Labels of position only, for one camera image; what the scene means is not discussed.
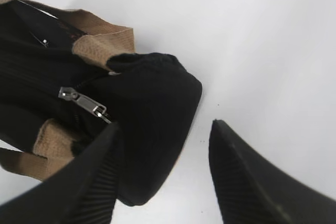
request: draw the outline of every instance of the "black zipper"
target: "black zipper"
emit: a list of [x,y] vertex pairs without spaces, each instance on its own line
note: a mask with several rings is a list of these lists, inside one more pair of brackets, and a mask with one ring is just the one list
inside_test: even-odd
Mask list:
[[[88,96],[77,92],[76,89],[83,88],[89,82],[96,80],[98,78],[108,76],[107,73],[99,73],[86,78],[84,81],[75,85],[74,88],[71,87],[62,87],[56,85],[52,80],[46,80],[44,78],[37,77],[35,72],[28,70],[22,65],[18,65],[13,61],[5,61],[0,57],[0,75],[9,77],[13,80],[26,84],[30,87],[40,90],[43,93],[46,93],[53,98],[60,98],[65,101],[72,101],[79,107],[82,107],[92,115],[102,118],[105,122],[111,123],[109,115],[107,114],[107,108],[98,103],[97,101],[89,98]],[[79,115],[77,111],[74,110],[74,119],[76,124],[79,126]]]

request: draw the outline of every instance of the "black bag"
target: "black bag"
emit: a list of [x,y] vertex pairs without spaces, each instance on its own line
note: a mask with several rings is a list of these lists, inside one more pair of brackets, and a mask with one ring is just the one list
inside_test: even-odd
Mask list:
[[0,164],[55,185],[53,175],[83,160],[117,122],[118,198],[129,206],[146,203],[181,152],[200,82],[172,55],[135,54],[131,28],[83,10],[0,4],[0,133],[23,151],[1,150]]

